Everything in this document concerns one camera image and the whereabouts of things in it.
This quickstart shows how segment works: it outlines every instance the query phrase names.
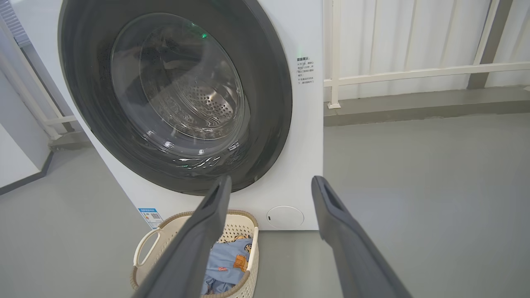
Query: blue clothing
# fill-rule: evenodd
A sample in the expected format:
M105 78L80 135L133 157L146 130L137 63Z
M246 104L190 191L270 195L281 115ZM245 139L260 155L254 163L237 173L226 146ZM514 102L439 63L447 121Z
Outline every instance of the blue clothing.
M230 290L245 274L252 239L215 243L211 249L201 295L220 294Z

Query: gray floor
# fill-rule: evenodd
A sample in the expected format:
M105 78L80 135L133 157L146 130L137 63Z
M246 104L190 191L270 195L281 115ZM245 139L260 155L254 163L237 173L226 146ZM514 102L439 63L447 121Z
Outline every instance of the gray floor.
M530 115L328 127L324 175L415 297L530 295ZM2 297L130 297L149 227L94 149L0 196ZM340 297L316 232L260 233L255 298Z

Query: laundry basket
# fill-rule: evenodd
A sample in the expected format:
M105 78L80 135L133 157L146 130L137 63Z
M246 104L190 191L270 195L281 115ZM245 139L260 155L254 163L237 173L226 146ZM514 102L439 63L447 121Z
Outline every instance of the laundry basket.
M131 274L131 286L133 289L138 289L138 285L142 283L151 268L160 259L160 256L178 233L184 222L188 220L193 212L184 212L173 215L164 220L156 229L147 233L136 248L133 260L133 268ZM252 250L250 251L249 264L243 278L237 285L232 287L229 291L222 294L203 295L206 298L252 298L254 295L254 288L256 287L256 278L258 276L259 264L259 250L258 250L258 222L250 213L239 210L228 210L226 213L225 228L223 235L218 242L231 242L235 236L250 235L252 237ZM140 262L140 252L144 247L145 242L153 234L157 234L155 243L149 249L144 260Z

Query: brown basket rim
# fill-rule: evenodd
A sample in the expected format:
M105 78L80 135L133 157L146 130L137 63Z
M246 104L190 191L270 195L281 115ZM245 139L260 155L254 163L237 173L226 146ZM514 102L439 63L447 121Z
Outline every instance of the brown basket rim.
M188 212L182 212L182 213L179 213L179 214L175 214L175 215L167 218L166 220L164 220L162 223L160 223L160 225L158 225L158 227L160 229L162 229L167 224L169 224L171 221L176 220L177 218L180 218L180 217L191 216L192 214L193 214L193 211L188 211ZM258 227L258 221L256 220L256 218L252 214L250 214L250 213L248 213L246 211L229 209L229 210L226 211L226 214L246 216L250 220L252 220L252 223L254 224L254 227ZM135 291L139 287L138 282L136 282L136 271L137 270L138 270L138 267L133 266L132 267L132 272L131 272L131 277L130 277L131 286L132 286L132 288ZM235 292L239 291L239 289L241 289L241 287L243 287L243 285L249 279L249 276L250 276L250 271L247 270L245 272L245 274L243 275L243 277L241 278L241 280L235 286L233 286L229 291L226 291L226 292L221 293L221 294L202 295L201 297L203 297L203 298L227 298L227 297L231 296L232 294L234 294Z

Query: washing machine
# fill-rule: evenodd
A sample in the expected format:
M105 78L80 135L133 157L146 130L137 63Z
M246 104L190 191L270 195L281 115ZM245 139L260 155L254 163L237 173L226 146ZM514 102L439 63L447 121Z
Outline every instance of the washing machine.
M322 0L11 3L151 227L194 210L228 174L229 208L261 229L318 229Z

